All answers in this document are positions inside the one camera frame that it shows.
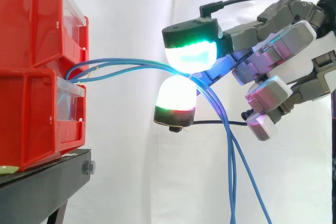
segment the green light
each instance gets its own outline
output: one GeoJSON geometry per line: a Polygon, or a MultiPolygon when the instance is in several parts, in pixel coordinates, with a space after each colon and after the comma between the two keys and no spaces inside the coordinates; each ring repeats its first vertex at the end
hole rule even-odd
{"type": "Polygon", "coordinates": [[[169,64],[185,73],[210,69],[217,59],[216,42],[202,41],[180,48],[166,48],[169,64]]]}
{"type": "Polygon", "coordinates": [[[167,110],[191,110],[196,106],[196,85],[183,76],[166,79],[157,95],[156,106],[167,110]]]}

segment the red storage bin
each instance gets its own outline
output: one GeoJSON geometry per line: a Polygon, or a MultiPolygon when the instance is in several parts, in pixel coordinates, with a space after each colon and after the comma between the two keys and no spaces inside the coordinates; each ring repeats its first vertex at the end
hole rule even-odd
{"type": "Polygon", "coordinates": [[[84,145],[86,91],[62,78],[88,43],[73,0],[0,0],[0,174],[84,145]]]}
{"type": "Polygon", "coordinates": [[[0,67],[52,68],[64,77],[88,60],[88,47],[88,19],[73,0],[0,0],[0,67]]]}
{"type": "Polygon", "coordinates": [[[0,68],[0,90],[2,168],[25,170],[84,145],[84,87],[47,68],[0,68]]]}

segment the white backdrop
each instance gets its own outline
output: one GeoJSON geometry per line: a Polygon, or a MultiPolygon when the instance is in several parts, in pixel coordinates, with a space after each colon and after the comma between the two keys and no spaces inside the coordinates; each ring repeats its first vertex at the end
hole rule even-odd
{"type": "MultiPolygon", "coordinates": [[[[198,17],[200,5],[215,1],[75,0],[90,20],[90,59],[157,61],[165,61],[161,30],[198,17]]],[[[228,29],[255,20],[272,2],[228,6],[215,17],[228,29]]],[[[229,222],[225,130],[199,125],[174,134],[155,125],[156,96],[167,76],[142,70],[87,85],[85,147],[92,148],[97,169],[69,200],[65,224],[229,222]]],[[[214,85],[231,120],[249,109],[248,87],[231,74],[214,85]]],[[[296,106],[267,142],[247,127],[232,126],[273,223],[331,223],[329,101],[296,106]]],[[[203,97],[196,119],[217,119],[203,97]]],[[[237,162],[237,223],[266,223],[239,157],[237,162]]]]}

